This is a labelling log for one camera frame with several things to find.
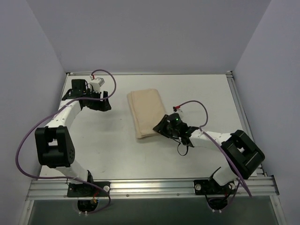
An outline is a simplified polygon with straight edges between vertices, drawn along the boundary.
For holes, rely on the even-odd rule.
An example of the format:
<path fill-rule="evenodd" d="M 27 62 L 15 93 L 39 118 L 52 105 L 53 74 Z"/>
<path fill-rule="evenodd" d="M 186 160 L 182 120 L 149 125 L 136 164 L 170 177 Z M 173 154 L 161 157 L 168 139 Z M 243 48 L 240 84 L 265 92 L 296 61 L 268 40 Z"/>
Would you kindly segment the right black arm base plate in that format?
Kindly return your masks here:
<path fill-rule="evenodd" d="M 223 186 L 217 184 L 213 179 L 194 180 L 193 183 L 196 195 L 229 195 L 236 190 L 233 181 L 230 181 Z"/>

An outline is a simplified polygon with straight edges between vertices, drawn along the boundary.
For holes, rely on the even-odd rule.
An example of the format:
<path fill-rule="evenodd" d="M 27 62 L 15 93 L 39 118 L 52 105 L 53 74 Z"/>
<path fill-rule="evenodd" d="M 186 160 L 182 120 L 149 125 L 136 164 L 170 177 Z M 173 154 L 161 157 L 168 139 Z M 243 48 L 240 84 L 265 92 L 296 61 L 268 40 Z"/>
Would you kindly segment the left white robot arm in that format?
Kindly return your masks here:
<path fill-rule="evenodd" d="M 77 190 L 83 196 L 92 195 L 95 185 L 91 173 L 75 159 L 75 147 L 69 129 L 84 107 L 101 112 L 111 110 L 108 92 L 101 91 L 104 83 L 103 78 L 95 78 L 91 82 L 73 79 L 71 88 L 62 97 L 59 113 L 35 131 L 39 163 L 66 177 L 75 178 L 72 183 L 78 184 Z"/>

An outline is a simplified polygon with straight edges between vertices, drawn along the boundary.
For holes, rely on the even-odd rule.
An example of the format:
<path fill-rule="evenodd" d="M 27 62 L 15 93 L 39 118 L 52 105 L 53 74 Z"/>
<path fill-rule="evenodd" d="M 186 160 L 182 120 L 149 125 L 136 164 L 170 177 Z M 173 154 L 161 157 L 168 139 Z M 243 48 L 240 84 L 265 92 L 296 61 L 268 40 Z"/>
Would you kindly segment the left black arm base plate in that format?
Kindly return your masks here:
<path fill-rule="evenodd" d="M 109 181 L 95 181 L 95 185 L 101 187 L 107 193 L 110 192 L 110 185 Z M 91 185 L 87 184 L 73 184 L 69 183 L 68 190 L 67 190 L 67 197 L 106 197 L 103 191 L 92 187 Z"/>

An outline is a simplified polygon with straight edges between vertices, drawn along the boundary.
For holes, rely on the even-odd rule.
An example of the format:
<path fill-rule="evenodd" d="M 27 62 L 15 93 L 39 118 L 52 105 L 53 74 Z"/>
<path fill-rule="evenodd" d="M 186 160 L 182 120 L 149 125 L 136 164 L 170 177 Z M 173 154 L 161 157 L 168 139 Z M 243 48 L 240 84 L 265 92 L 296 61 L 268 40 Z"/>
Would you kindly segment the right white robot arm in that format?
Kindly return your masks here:
<path fill-rule="evenodd" d="M 224 155 L 227 166 L 217 169 L 208 182 L 209 190 L 215 194 L 220 193 L 234 179 L 247 180 L 265 160 L 262 150 L 242 130 L 233 133 L 204 131 L 187 125 L 178 113 L 165 115 L 153 130 L 179 141 L 187 148 L 219 150 Z"/>

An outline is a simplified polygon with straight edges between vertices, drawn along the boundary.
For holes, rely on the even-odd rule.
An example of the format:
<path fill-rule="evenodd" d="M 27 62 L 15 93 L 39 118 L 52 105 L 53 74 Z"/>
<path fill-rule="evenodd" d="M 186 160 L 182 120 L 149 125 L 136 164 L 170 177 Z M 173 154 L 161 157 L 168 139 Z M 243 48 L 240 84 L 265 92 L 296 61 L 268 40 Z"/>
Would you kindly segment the beige cloth wrap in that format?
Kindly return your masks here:
<path fill-rule="evenodd" d="M 165 106 L 157 89 L 136 90 L 127 94 L 135 126 L 135 137 L 155 136 L 153 128 L 166 115 Z"/>

